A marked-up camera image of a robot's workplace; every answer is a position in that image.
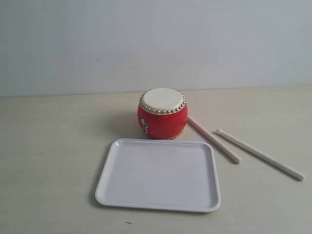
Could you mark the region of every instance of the drum body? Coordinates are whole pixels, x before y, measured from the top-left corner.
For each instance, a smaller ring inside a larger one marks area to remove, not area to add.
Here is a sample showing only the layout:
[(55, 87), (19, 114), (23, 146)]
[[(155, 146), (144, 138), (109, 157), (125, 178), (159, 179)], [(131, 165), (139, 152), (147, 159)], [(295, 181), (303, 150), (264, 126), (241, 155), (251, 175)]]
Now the drum body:
[(184, 95), (174, 89), (157, 88), (144, 93), (137, 108), (144, 134), (153, 139), (173, 139), (184, 129), (188, 107)]

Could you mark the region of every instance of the small drum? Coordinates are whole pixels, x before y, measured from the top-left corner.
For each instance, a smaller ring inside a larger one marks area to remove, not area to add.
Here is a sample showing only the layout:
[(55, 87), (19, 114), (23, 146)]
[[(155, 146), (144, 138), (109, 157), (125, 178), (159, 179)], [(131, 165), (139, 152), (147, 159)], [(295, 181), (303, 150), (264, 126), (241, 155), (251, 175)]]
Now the small drum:
[(173, 139), (187, 122), (185, 97), (175, 89), (152, 89), (141, 96), (137, 118), (143, 133), (150, 138)]

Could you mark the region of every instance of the wall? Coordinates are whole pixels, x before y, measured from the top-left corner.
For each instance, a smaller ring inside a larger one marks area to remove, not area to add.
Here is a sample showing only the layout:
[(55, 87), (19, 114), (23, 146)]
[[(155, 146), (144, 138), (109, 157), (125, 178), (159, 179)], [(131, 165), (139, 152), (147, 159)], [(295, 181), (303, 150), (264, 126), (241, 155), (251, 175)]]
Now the wall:
[(310, 0), (1, 0), (0, 96), (312, 84)]

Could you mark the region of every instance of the white tray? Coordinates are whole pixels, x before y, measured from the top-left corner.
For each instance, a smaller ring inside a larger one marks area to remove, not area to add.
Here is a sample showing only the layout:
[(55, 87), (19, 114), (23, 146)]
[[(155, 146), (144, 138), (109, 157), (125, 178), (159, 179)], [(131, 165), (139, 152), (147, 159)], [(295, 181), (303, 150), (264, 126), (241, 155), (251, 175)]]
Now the white tray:
[(212, 212), (220, 206), (213, 149), (204, 142), (119, 139), (96, 199), (106, 206)]

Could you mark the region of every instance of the drumstick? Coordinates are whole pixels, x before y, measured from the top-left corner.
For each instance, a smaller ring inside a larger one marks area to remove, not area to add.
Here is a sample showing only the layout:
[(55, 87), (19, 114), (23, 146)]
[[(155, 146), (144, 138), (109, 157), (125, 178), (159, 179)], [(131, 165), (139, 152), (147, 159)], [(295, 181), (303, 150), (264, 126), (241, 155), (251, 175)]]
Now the drumstick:
[(304, 179), (304, 174), (296, 171), (294, 168), (291, 168), (290, 166), (287, 166), (286, 164), (278, 161), (277, 159), (267, 155), (264, 152), (261, 152), (260, 150), (252, 147), (251, 145), (248, 145), (247, 143), (235, 138), (234, 136), (225, 133), (224, 131), (217, 129), (216, 133), (218, 133), (219, 135), (223, 136), (224, 138), (226, 138), (227, 140), (233, 142), (234, 144), (242, 147), (243, 149), (251, 152), (252, 154), (258, 156), (259, 158), (267, 161), (268, 163), (274, 165), (275, 167), (287, 172), (288, 174), (291, 174), (292, 176), (296, 177), (299, 180), (303, 180)]
[(229, 156), (234, 162), (239, 164), (242, 159), (238, 157), (233, 151), (221, 143), (217, 138), (215, 138), (210, 132), (204, 129), (199, 123), (197, 123), (192, 117), (188, 117), (188, 122), (193, 125), (197, 130), (199, 130), (208, 140), (210, 140), (216, 147), (223, 151), (227, 156)]

